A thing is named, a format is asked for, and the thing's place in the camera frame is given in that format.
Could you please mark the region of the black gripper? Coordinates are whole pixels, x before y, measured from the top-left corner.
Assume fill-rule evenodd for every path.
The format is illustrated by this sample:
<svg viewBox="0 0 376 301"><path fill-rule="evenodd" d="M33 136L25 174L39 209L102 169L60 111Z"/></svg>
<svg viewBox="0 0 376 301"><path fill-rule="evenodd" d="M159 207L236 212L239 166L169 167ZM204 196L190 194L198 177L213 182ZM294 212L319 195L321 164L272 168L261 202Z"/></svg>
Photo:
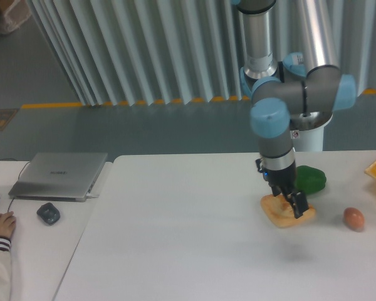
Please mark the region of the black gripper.
<svg viewBox="0 0 376 301"><path fill-rule="evenodd" d="M258 172L263 175L263 179L268 183L274 197L282 194L287 196L287 201L293 209L296 219L303 216L305 211L309 210L308 201L303 191L298 191L295 186L296 181L296 163L293 163L279 170L268 169L262 159L256 159Z"/></svg>

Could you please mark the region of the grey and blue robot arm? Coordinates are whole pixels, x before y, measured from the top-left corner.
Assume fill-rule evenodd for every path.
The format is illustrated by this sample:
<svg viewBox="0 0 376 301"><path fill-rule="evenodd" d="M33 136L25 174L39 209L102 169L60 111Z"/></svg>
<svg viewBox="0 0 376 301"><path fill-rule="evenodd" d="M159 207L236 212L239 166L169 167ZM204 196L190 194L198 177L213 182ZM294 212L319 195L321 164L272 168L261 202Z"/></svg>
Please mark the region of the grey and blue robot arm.
<svg viewBox="0 0 376 301"><path fill-rule="evenodd" d="M309 208L306 195L295 186L296 163L290 121L294 115L334 112L354 106L355 79L343 74L333 45L325 1L295 1L300 20L305 77L286 82L274 60L271 13L275 1L232 1L241 13L246 49L241 68L242 91L249 97L252 131L258 139L258 172L274 196L282 195L298 219Z"/></svg>

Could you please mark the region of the person's bare hand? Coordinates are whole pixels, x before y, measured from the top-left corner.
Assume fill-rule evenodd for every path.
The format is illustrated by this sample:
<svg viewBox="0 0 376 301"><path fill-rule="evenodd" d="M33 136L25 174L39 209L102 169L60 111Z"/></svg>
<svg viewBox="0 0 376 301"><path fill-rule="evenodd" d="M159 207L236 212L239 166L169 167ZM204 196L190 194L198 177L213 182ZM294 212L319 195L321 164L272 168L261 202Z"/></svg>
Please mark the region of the person's bare hand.
<svg viewBox="0 0 376 301"><path fill-rule="evenodd" d="M16 228L16 217L14 212L10 211L0 214L0 237L11 239Z"/></svg>

